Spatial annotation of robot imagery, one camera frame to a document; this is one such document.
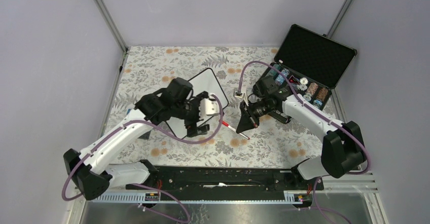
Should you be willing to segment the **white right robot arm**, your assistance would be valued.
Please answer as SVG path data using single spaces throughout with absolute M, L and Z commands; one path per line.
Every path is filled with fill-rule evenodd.
M 293 187 L 302 190 L 311 183 L 311 179 L 320 176 L 340 178 L 367 161 L 358 124 L 329 117 L 290 86 L 278 87 L 270 76 L 260 79 L 257 84 L 260 86 L 260 100 L 241 101 L 237 133 L 258 128 L 260 117 L 277 110 L 298 121 L 322 142 L 319 157 L 304 160 L 293 167 Z

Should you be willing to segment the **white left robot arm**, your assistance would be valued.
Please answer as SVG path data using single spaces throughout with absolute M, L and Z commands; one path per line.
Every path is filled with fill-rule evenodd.
M 107 135 L 80 151 L 72 148 L 66 151 L 63 159 L 68 176 L 61 192 L 63 200 L 74 199 L 66 195 L 70 182 L 80 191 L 76 197 L 83 196 L 86 200 L 96 199 L 109 188 L 119 185 L 139 183 L 145 189 L 153 188 L 157 184 L 156 173 L 150 171 L 144 163 L 112 164 L 126 147 L 152 130 L 158 130 L 187 144 L 201 144 L 212 139 L 219 128 L 204 140 L 190 141 L 185 137 L 176 137 L 159 127 L 161 122 L 177 118 L 183 120 L 187 137 L 208 133 L 210 126 L 198 123 L 204 118 L 222 115 L 222 105 L 213 93 L 203 91 L 193 95 L 193 91 L 189 81 L 182 78 L 173 79 L 166 88 L 144 95 Z

